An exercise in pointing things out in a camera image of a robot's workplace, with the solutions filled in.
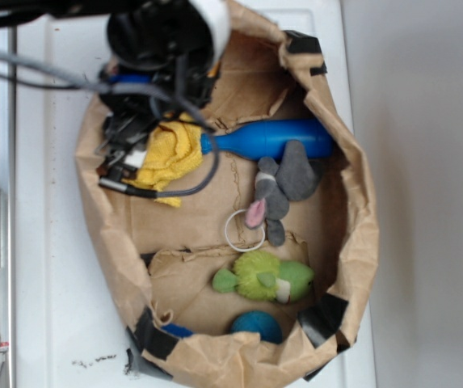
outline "white ring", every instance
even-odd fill
[[[260,241],[259,244],[256,245],[255,247],[247,248],[247,249],[238,248],[235,245],[233,245],[233,243],[229,240],[229,236],[228,236],[228,225],[229,225],[229,223],[234,218],[234,216],[236,216],[237,214],[240,214],[240,213],[245,213],[246,211],[247,211],[247,209],[240,209],[240,210],[237,210],[236,212],[234,212],[233,214],[231,214],[229,216],[229,218],[228,218],[228,221],[225,222],[225,228],[224,228],[225,239],[228,242],[229,246],[232,247],[235,251],[242,252],[242,253],[243,252],[255,251],[255,250],[259,249],[263,245],[263,243],[265,242],[265,228],[263,226],[262,226],[262,241]]]

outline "blue handle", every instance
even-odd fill
[[[229,135],[215,136],[215,139],[221,150],[251,160],[259,160],[264,156],[281,160],[285,144],[290,140],[303,143],[308,158],[330,156],[334,144],[317,119],[258,121],[244,125]],[[211,151],[206,134],[202,135],[200,143],[203,154]]]

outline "white surface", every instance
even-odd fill
[[[282,1],[270,2],[267,13],[282,27],[319,35],[332,92],[351,126],[339,3],[299,1],[291,2],[288,12],[283,9],[287,5]],[[109,54],[103,30],[101,18],[40,20],[19,29],[18,49],[95,79]],[[90,94],[83,91],[18,89],[18,386],[174,386],[123,373],[128,344],[84,226],[74,169],[76,137],[89,100]],[[371,341],[367,314],[352,350],[310,384],[300,380],[293,387],[374,387]]]
[[[381,220],[377,383],[463,386],[463,1],[343,6],[356,136]]]

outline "yellow towel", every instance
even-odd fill
[[[184,120],[190,117],[183,115]],[[162,192],[174,179],[185,176],[202,163],[201,129],[198,125],[171,121],[161,123],[151,134],[143,167],[135,180],[127,180],[137,188]],[[158,198],[157,202],[178,208],[178,197]]]

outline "paper bag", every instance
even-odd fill
[[[317,39],[282,32],[253,11],[229,2],[233,34],[221,78],[204,114],[218,134],[255,120],[317,117],[335,139],[325,173],[308,200],[290,205],[283,219],[286,243],[263,248],[316,272],[314,291],[295,305],[252,302],[219,294],[209,285],[216,270],[238,253],[225,241],[224,224],[254,198],[257,166],[222,153],[213,181],[186,197],[180,209],[125,196],[98,185],[94,154],[103,140],[107,109],[94,98],[78,139],[79,185],[86,223],[123,324],[147,365],[187,386],[281,387],[311,378],[356,341],[378,260],[375,194],[363,150],[338,117]],[[199,183],[201,167],[169,189]],[[237,244],[259,236],[234,221]],[[256,333],[229,334],[241,313],[264,310],[280,323],[281,345]],[[180,339],[161,329],[176,323],[194,331]]]

